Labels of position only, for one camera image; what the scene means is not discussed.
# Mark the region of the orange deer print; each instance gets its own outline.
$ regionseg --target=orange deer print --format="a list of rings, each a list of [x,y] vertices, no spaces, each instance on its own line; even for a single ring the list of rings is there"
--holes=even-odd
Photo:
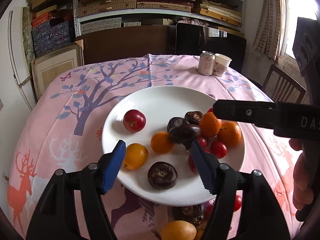
[[[23,156],[21,160],[21,170],[19,169],[18,156],[20,153],[21,152],[18,152],[16,156],[16,169],[21,174],[20,178],[22,178],[22,180],[19,190],[17,190],[11,185],[8,186],[8,203],[9,206],[13,208],[13,226],[15,227],[16,219],[18,219],[20,229],[22,231],[22,234],[24,235],[20,214],[22,213],[23,207],[27,201],[27,191],[29,192],[30,196],[32,195],[31,182],[29,176],[34,177],[37,174],[35,173],[36,166],[33,165],[33,158],[29,165],[30,150],[29,153],[26,153]]]

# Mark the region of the pink tablecloth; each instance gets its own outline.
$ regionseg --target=pink tablecloth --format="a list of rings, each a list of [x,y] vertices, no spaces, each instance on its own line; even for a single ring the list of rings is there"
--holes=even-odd
[[[130,93],[150,86],[178,85],[216,99],[270,101],[231,68],[222,78],[200,75],[197,59],[146,55],[79,67],[71,76],[66,72],[56,78],[32,111],[14,154],[8,203],[16,230],[26,234],[36,204],[56,169],[78,171],[99,160],[101,127],[113,106]],[[246,123],[240,126],[246,139],[242,171],[263,172],[294,236],[300,223],[292,205],[292,171],[300,152],[290,148],[288,139],[273,136],[271,130]],[[160,239],[160,229],[168,222],[167,207],[136,196],[118,181],[102,198],[119,240]],[[76,195],[80,230],[88,238],[80,205]],[[234,214],[229,237],[236,233],[239,215],[239,211]]]

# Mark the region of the wooden chair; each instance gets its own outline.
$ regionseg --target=wooden chair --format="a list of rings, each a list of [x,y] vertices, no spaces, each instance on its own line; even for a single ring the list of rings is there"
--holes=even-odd
[[[276,72],[279,74],[279,78],[276,84],[275,89],[273,90],[271,99],[274,102],[286,102],[291,95],[294,88],[296,88],[300,95],[298,96],[298,99],[296,101],[296,104],[300,104],[301,100],[306,93],[306,90],[292,77],[290,77],[287,73],[283,72],[280,68],[276,67],[275,65],[271,65],[269,72],[267,74],[266,80],[264,81],[261,90],[264,92],[266,89],[266,86],[269,82],[269,79],[271,77],[271,74],[273,72]]]

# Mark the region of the white can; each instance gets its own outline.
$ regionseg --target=white can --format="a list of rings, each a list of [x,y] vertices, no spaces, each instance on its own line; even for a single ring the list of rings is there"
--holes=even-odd
[[[214,68],[214,58],[214,53],[209,51],[202,51],[198,65],[198,72],[205,76],[212,75]]]

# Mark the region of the paper cup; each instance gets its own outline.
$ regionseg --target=paper cup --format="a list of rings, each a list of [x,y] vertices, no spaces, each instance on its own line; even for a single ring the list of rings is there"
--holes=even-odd
[[[231,58],[216,53],[212,76],[222,77],[227,71],[227,68],[230,65],[231,61]]]

